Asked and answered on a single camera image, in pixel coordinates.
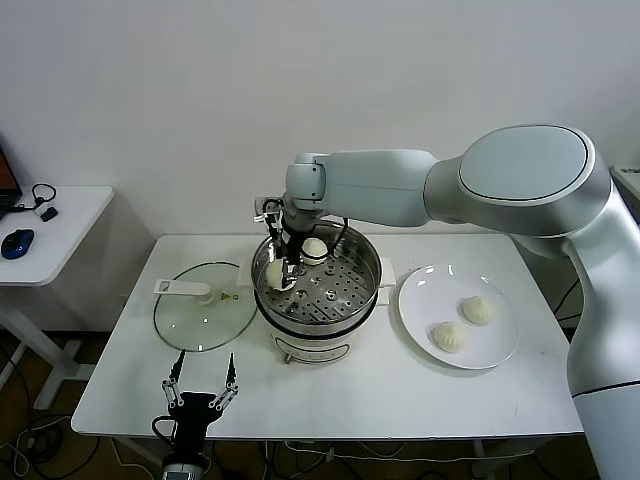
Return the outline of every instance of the white wall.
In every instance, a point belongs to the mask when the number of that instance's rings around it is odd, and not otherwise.
[[[630,0],[1,4],[5,141],[35,179],[113,185],[153,235],[257,231],[303,151],[446,158],[558,122],[639,162]]]

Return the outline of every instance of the wooden floor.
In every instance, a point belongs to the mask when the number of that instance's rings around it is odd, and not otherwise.
[[[65,339],[54,337],[54,340],[63,344]],[[85,339],[78,353],[77,360],[83,363],[95,363],[107,341],[106,336],[92,336]],[[0,346],[9,354],[17,346],[17,341],[7,333],[0,332]],[[0,351],[0,369],[4,367],[6,358]],[[50,367],[28,350],[19,363],[23,373],[31,400],[35,399],[40,388],[44,384]],[[61,389],[58,397],[48,412],[33,412],[32,421],[45,415],[68,414],[72,415],[77,405],[85,384],[67,382]],[[27,403],[24,388],[18,375],[13,373],[0,391],[0,444],[7,441],[15,441],[20,431],[27,425]],[[80,465],[99,442],[98,449],[93,459],[86,467],[77,473],[66,477],[74,479],[121,479],[144,480],[149,477],[137,468],[121,467],[115,457],[111,442],[108,438],[85,437],[74,433],[69,426],[69,421],[60,423],[64,432],[63,443],[59,453],[49,462],[37,465],[37,468],[48,477],[59,477]],[[160,471],[134,452],[116,442],[125,463],[136,462],[146,465],[160,478]],[[392,452],[400,444],[396,442],[380,442],[367,444],[379,452]],[[305,445],[300,448],[323,449],[326,444]],[[334,444],[336,453],[356,456],[369,455],[366,450],[355,442],[341,442]],[[259,449],[264,449],[264,443],[256,442],[216,442],[216,454],[221,462],[215,464],[205,478],[227,480],[260,480],[264,473],[264,459]],[[208,456],[211,456],[210,445],[207,446]],[[8,460],[10,450],[7,447],[0,448],[0,459]],[[461,456],[474,456],[472,444],[469,441],[433,441],[410,442],[402,449],[401,458],[456,458]],[[296,460],[301,468],[312,465],[318,459],[318,455],[302,453],[296,458],[295,452],[289,450],[281,443],[269,444],[270,460],[276,461],[278,474],[287,477],[295,475],[299,470]],[[380,462],[365,460],[347,460],[347,464],[340,460],[323,463],[309,473],[299,474],[295,478],[301,480],[320,480],[325,478],[337,480],[470,480],[470,462],[461,461],[450,464],[437,464],[429,462]],[[513,464],[510,472],[505,468],[496,474],[496,480],[591,480],[598,478],[596,469],[591,459],[586,440],[583,436],[571,436],[556,439],[536,452],[536,457],[527,456]],[[0,479],[13,478],[12,473],[0,464]],[[26,480],[40,479],[33,468],[23,477]],[[271,472],[270,479],[279,478]]]

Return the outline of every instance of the computer mouse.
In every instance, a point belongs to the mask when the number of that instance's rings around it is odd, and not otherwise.
[[[35,233],[33,230],[18,229],[15,232],[10,233],[6,237],[4,237],[2,246],[0,246],[0,253],[4,258],[8,260],[15,260],[16,258],[20,258],[29,251],[31,242],[33,242],[33,237],[35,237]]]

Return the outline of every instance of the small white desk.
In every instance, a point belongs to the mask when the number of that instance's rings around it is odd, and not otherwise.
[[[155,280],[201,262],[238,263],[263,238],[158,240],[73,415],[74,430],[153,437],[151,420],[167,412],[161,381],[178,357],[153,327]],[[399,285],[408,272],[433,262],[464,264],[491,278],[520,315],[522,340],[511,359],[487,371],[438,362],[408,336],[392,295],[391,306],[376,307],[344,359],[283,365],[258,313],[230,344],[185,359],[181,390],[217,392],[229,354],[235,354],[240,390],[209,427],[209,438],[459,439],[582,431],[567,387],[567,341],[510,239],[494,234],[368,238],[392,260]]]
[[[23,198],[27,206],[33,204],[31,189]],[[35,238],[29,251],[16,260],[0,257],[0,287],[39,287],[53,281],[69,260],[87,232],[113,197],[111,187],[56,187],[57,195],[52,204],[58,216],[48,222],[31,211],[11,213],[0,220],[0,241],[17,229],[30,228]],[[46,410],[51,406],[64,380],[88,380],[93,365],[79,365],[73,356],[80,342],[68,342],[64,350],[53,343],[29,320],[24,306],[14,301],[6,289],[0,288],[0,323],[21,340],[12,356],[16,363],[25,345],[53,365],[34,408]],[[0,388],[11,373],[9,363],[0,373]]]

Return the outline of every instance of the table leg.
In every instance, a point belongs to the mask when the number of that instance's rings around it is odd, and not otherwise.
[[[487,457],[509,457],[510,455],[517,455],[519,453],[528,452],[531,450],[535,450],[546,443],[549,443],[556,437],[521,437],[521,438],[512,438],[509,440],[505,440],[502,444],[498,445],[495,448],[490,449],[487,452]],[[479,456],[483,455],[482,448],[478,451],[478,446],[476,444],[476,452]],[[474,478],[488,478],[489,475],[492,475],[496,470],[506,467],[510,463],[517,461],[520,457],[511,457],[511,458],[498,458],[494,460],[480,460],[474,462],[471,465],[471,470],[473,472]]]
[[[22,358],[22,355],[24,354],[24,351],[26,349],[27,349],[27,345],[24,342],[20,342],[20,345],[18,345],[18,348],[16,348],[15,351],[13,352],[13,355],[11,355],[11,362],[13,363],[7,362],[7,364],[2,369],[2,372],[0,372],[0,391],[4,387],[4,384],[7,383],[7,380],[9,379],[9,375],[11,375],[11,372],[13,372],[13,365],[18,364],[18,362]]]
[[[29,320],[22,311],[21,305],[13,301],[11,295],[0,293],[0,296],[2,298],[0,323],[53,366],[49,378],[47,378],[33,405],[37,410],[48,410],[58,394],[62,382],[65,380],[89,380],[95,365],[80,365],[73,359],[81,342],[72,340],[67,343],[64,349],[58,347]]]

